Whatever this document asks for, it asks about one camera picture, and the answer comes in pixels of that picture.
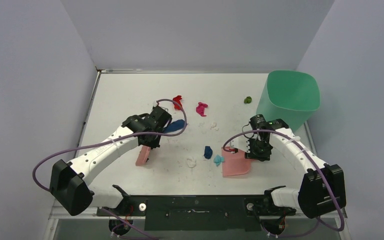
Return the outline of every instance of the magenta cloth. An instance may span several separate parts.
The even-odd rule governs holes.
[[[198,106],[196,107],[196,112],[201,115],[201,117],[206,117],[207,115],[204,114],[204,109],[208,108],[208,105],[202,102],[198,102]]]

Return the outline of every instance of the blue cloth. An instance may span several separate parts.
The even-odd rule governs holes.
[[[217,156],[215,156],[215,158],[214,158],[214,163],[215,163],[215,165],[218,167],[221,163],[224,163],[225,162],[225,158],[224,157],[222,157],[222,156],[219,156],[219,155],[217,155]]]
[[[176,120],[170,123],[170,125],[168,125],[165,128],[164,133],[167,134],[167,133],[175,132],[177,130],[182,129],[184,125],[185,125],[185,120],[183,119]]]
[[[212,155],[213,155],[213,150],[211,149],[211,147],[210,146],[205,146],[204,157],[206,159],[210,159]]]

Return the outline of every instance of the metal frame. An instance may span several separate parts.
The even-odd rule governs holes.
[[[265,74],[269,73],[270,71],[261,71],[261,70],[142,70],[142,69],[101,69],[98,70],[96,79],[95,79],[95,84],[93,87],[93,92],[90,97],[90,102],[88,106],[88,110],[85,116],[85,120],[83,122],[82,130],[80,133],[80,137],[78,140],[77,145],[79,146],[83,140],[83,136],[85,134],[86,126],[88,124],[88,119],[90,116],[90,112],[92,109],[92,105],[95,99],[95,94],[98,89],[98,85],[100,82],[101,74],[215,74],[215,73],[227,73],[227,74],[237,74],[237,73],[259,73],[259,74]],[[307,138],[308,142],[310,143],[310,149],[314,154],[317,154],[316,148],[313,142],[313,138],[311,136],[310,128],[307,122],[304,123],[304,129],[305,132],[307,133]],[[346,212],[345,209],[342,210],[344,217],[346,218]],[[336,212],[331,212],[327,213],[322,216],[323,218],[334,218],[338,227],[340,225],[340,219],[339,216]],[[114,217],[109,217],[109,216],[98,216],[97,215],[97,208],[96,207],[89,207],[87,208],[84,212],[77,216],[71,216],[68,214],[68,212],[59,205],[55,205],[52,207],[50,216],[49,216],[49,222],[47,224],[46,230],[45,230],[45,235],[43,239],[46,240],[52,240],[54,238],[55,230],[58,224],[58,219],[115,219]],[[276,216],[260,216],[260,219],[275,219],[277,218]],[[297,211],[295,215],[288,216],[288,218],[291,219],[306,219],[307,217],[302,213],[302,211]],[[128,220],[135,220],[135,219],[145,219],[145,216],[128,216]],[[348,230],[347,222],[345,221],[345,229],[344,231],[339,233],[340,237],[342,240],[351,240],[351,236]]]

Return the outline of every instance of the red cloth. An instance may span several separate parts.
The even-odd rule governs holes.
[[[177,97],[174,97],[174,98],[173,98],[173,101],[175,101],[176,103],[178,103],[178,104],[180,105],[180,107],[183,108],[182,103],[180,102],[180,100],[182,100],[182,96],[181,96],[181,95],[177,95]],[[174,109],[176,109],[176,110],[182,110],[182,109],[181,109],[179,106],[177,106],[176,104],[173,103],[173,105],[174,105]]]
[[[201,115],[201,117],[206,117],[207,115],[204,114],[204,109],[208,108],[208,105],[202,102],[198,102],[198,106],[196,107],[196,112]]]

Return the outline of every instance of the gray floor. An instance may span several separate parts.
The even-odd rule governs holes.
[[[325,219],[325,222],[334,225],[335,220]],[[311,229],[315,225],[314,219],[286,219],[286,229],[284,235],[300,234]],[[135,220],[134,225],[143,229],[145,220]],[[149,231],[156,237],[162,237],[165,240],[261,240],[267,239],[262,231],[245,232],[241,229],[232,229],[227,231]],[[144,237],[131,230],[125,236]],[[108,220],[105,219],[61,219],[55,232],[54,240],[114,240],[110,238]],[[283,239],[307,239],[307,240],[339,240],[339,233],[334,232],[327,227],[320,225],[315,232],[299,238]]]

